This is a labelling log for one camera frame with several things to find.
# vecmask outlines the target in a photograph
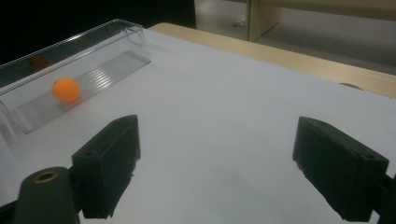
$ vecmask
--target ball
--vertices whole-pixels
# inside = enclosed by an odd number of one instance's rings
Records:
[[[52,84],[52,95],[60,102],[73,103],[79,97],[79,85],[70,78],[61,78]]]

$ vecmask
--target white table surface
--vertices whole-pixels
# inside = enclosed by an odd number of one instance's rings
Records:
[[[152,62],[34,133],[0,140],[0,205],[136,114],[142,158],[113,218],[82,223],[345,223],[291,159],[300,116],[390,159],[396,101],[145,30]],[[378,216],[373,214],[371,223]]]

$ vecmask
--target transparent tray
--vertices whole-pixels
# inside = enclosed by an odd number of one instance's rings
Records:
[[[32,132],[150,62],[140,25],[114,20],[0,66],[0,110]],[[73,103],[51,92],[60,78],[80,88]]]

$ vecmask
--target ping pong ball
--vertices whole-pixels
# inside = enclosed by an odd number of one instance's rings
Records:
[[[79,97],[79,86],[70,78],[60,78],[52,84],[52,95],[60,102],[73,103]]]

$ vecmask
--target floor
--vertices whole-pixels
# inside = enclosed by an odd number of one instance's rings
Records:
[[[197,29],[245,39],[246,4],[195,0]],[[255,41],[396,75],[396,21],[283,9],[280,23]]]

